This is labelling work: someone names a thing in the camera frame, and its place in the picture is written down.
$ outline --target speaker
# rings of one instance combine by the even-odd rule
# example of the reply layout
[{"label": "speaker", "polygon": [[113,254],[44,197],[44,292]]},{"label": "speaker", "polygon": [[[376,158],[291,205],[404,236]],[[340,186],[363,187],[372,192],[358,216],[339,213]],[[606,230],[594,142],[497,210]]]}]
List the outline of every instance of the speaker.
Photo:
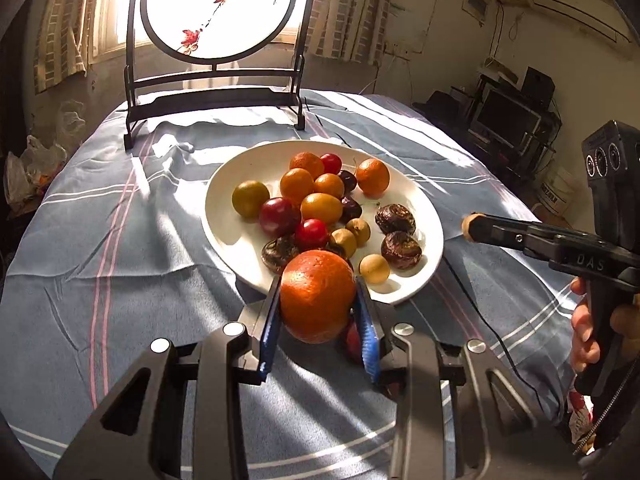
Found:
[{"label": "speaker", "polygon": [[555,91],[556,85],[548,75],[539,72],[535,68],[527,68],[527,75],[524,78],[521,90],[524,95],[535,101],[545,110],[548,110]]}]

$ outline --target white plate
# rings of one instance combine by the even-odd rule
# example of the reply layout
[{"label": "white plate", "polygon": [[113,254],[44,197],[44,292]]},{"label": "white plate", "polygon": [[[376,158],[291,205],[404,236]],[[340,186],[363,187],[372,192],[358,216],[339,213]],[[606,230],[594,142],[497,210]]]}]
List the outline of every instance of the white plate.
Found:
[{"label": "white plate", "polygon": [[[220,258],[249,285],[265,294],[271,286],[274,274],[264,266],[260,252],[270,238],[264,234],[257,221],[243,220],[231,205],[234,188],[245,180],[259,180],[266,184],[271,197],[279,196],[278,183],[289,171],[289,160],[299,152],[316,155],[335,153],[342,159],[342,167],[355,173],[362,161],[370,158],[367,153],[312,140],[283,140],[255,146],[223,164],[207,185],[202,226],[207,238]],[[354,269],[367,254],[380,254],[384,235],[374,217],[379,205],[399,203],[413,213],[416,222],[414,237],[422,248],[420,263],[411,270],[393,270],[389,279],[381,285],[370,285],[374,300],[396,304],[410,298],[429,281],[435,272],[444,246],[440,218],[427,196],[414,182],[395,168],[387,165],[391,174],[388,189],[379,200],[364,197],[359,188],[352,196],[362,206],[362,218],[371,227],[367,245],[358,249],[351,258]]]}]

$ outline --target television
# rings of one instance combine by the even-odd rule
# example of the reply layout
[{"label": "television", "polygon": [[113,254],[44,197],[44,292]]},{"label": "television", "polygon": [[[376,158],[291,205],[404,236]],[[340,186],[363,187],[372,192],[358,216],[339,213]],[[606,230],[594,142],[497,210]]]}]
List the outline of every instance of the television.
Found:
[{"label": "television", "polygon": [[475,122],[490,136],[522,155],[538,129],[540,115],[524,104],[490,90]]}]

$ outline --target human hand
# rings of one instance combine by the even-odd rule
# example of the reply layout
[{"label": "human hand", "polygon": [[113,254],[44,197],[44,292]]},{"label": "human hand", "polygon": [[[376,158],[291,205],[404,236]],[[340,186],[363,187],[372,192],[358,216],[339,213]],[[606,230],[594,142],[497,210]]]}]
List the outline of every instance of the human hand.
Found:
[{"label": "human hand", "polygon": [[[586,293],[586,283],[582,278],[575,278],[571,282],[571,291],[582,296]],[[622,334],[622,348],[617,366],[631,362],[640,352],[640,306],[636,296],[635,304],[620,305],[611,314],[610,323],[615,332]],[[571,326],[574,328],[574,338],[571,344],[569,362],[577,373],[582,373],[587,364],[594,364],[600,360],[600,346],[593,339],[593,320],[587,307],[587,298],[574,310],[571,316]]]}]

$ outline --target red flower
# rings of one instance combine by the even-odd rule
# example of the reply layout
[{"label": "red flower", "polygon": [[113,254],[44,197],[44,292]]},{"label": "red flower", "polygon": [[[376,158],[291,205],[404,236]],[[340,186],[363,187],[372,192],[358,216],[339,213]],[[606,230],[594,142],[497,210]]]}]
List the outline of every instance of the red flower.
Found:
[{"label": "red flower", "polygon": [[192,31],[192,30],[184,30],[184,40],[182,40],[182,46],[184,48],[189,48],[191,45],[197,45],[198,40],[200,39],[200,33],[202,29]]}]

